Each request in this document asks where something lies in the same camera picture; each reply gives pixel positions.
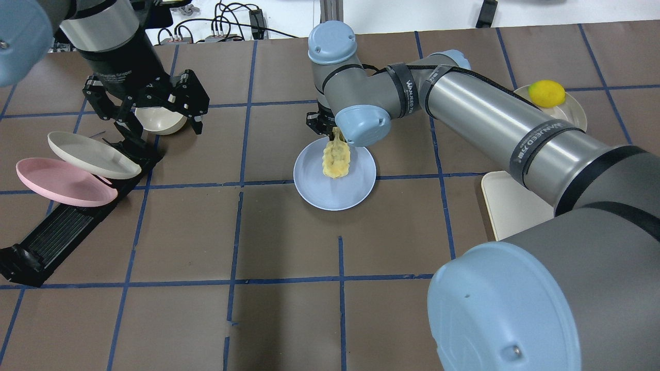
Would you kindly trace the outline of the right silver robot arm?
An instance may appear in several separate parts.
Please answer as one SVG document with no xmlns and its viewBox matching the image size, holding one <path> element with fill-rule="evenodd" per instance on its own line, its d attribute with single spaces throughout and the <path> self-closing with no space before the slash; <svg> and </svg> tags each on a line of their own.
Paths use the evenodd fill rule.
<svg viewBox="0 0 660 371">
<path fill-rule="evenodd" d="M 316 132 L 370 146 L 422 109 L 554 209 L 434 274 L 427 315 L 443 369 L 658 370 L 657 155 L 547 115 L 457 50 L 368 76 L 348 24 L 318 24 L 307 45 Z"/>
</svg>

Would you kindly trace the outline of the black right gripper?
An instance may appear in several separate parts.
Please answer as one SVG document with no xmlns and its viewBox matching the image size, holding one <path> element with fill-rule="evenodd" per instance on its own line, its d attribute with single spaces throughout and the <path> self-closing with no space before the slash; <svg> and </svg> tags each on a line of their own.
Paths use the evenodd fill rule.
<svg viewBox="0 0 660 371">
<path fill-rule="evenodd" d="M 326 112 L 307 112 L 306 125 L 319 136 L 334 137 L 333 129 L 337 127 L 335 117 Z"/>
</svg>

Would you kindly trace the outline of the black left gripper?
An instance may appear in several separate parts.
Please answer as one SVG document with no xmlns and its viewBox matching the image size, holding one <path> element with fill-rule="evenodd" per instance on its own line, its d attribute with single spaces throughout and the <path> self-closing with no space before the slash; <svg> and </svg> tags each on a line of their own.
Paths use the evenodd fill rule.
<svg viewBox="0 0 660 371">
<path fill-rule="evenodd" d="M 147 36 L 133 36 L 112 50 L 83 51 L 82 56 L 93 72 L 83 94 L 100 118 L 124 119 L 132 107 L 164 107 L 186 116 L 196 136 L 202 134 L 210 101 L 207 92 L 192 70 L 171 77 Z M 117 149 L 150 148 L 135 117 L 116 120 L 116 129 L 123 136 Z"/>
</svg>

